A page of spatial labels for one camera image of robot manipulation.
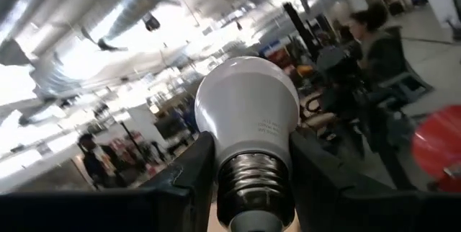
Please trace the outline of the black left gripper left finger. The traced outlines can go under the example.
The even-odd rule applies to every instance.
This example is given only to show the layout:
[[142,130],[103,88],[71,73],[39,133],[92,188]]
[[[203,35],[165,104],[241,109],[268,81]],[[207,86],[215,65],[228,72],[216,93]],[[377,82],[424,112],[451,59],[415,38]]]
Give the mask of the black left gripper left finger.
[[0,232],[206,232],[213,137],[198,139],[134,189],[0,195]]

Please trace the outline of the person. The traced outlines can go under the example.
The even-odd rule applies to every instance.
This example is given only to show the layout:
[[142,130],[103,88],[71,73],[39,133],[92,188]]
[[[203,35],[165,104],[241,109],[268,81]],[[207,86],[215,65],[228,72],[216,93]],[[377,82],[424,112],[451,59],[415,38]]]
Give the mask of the person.
[[96,144],[90,133],[79,137],[78,146],[84,153],[83,164],[94,186],[105,189],[127,187],[120,173],[122,161],[113,148]]
[[386,26],[388,12],[382,4],[372,4],[349,18],[352,41],[323,47],[317,59],[328,82],[321,107],[339,117],[350,131],[364,135],[397,189],[414,190],[394,149],[409,137],[413,120],[406,115],[396,118],[397,112],[379,108],[367,97],[373,81],[381,76],[414,71],[404,54],[400,27]]

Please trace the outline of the white LED light bulb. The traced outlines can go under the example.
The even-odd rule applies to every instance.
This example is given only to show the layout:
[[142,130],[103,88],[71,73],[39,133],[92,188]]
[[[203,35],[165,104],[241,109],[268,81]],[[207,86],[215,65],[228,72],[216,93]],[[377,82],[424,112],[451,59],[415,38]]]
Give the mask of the white LED light bulb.
[[214,139],[220,224],[230,232],[284,232],[295,217],[289,136],[299,119],[290,78],[266,59],[228,59],[202,80],[194,113]]

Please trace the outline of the black rig frame post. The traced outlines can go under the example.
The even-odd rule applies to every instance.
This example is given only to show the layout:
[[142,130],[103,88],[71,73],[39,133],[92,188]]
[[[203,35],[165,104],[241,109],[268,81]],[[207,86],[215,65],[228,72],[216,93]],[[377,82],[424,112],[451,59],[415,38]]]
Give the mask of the black rig frame post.
[[310,53],[311,60],[316,63],[319,56],[319,45],[316,45],[314,41],[316,37],[310,32],[308,28],[305,27],[304,22],[301,20],[299,14],[296,12],[295,8],[290,2],[285,2],[283,9],[287,13],[288,17],[291,19],[292,23],[295,26],[295,29],[298,31],[303,42],[305,43],[308,52]]

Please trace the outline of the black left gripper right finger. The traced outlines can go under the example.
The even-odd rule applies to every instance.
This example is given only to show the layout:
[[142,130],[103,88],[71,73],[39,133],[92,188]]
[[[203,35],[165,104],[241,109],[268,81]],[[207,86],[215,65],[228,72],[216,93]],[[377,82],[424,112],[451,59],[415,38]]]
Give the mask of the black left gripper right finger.
[[290,134],[303,232],[461,232],[461,194],[396,190],[355,172],[316,137]]

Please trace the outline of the black ceiling spotlight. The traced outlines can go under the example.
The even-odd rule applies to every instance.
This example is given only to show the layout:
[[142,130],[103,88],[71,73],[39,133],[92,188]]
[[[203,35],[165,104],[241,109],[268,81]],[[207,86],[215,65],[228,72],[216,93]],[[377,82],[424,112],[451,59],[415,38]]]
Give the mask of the black ceiling spotlight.
[[147,13],[142,18],[147,31],[152,32],[160,28],[160,22],[151,14]]

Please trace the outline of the red desk lamp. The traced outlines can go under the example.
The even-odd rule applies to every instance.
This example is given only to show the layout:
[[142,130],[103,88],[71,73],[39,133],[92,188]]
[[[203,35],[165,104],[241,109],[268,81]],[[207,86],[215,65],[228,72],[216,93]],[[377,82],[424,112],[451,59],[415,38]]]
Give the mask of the red desk lamp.
[[461,104],[431,113],[411,139],[411,154],[431,188],[461,193]]

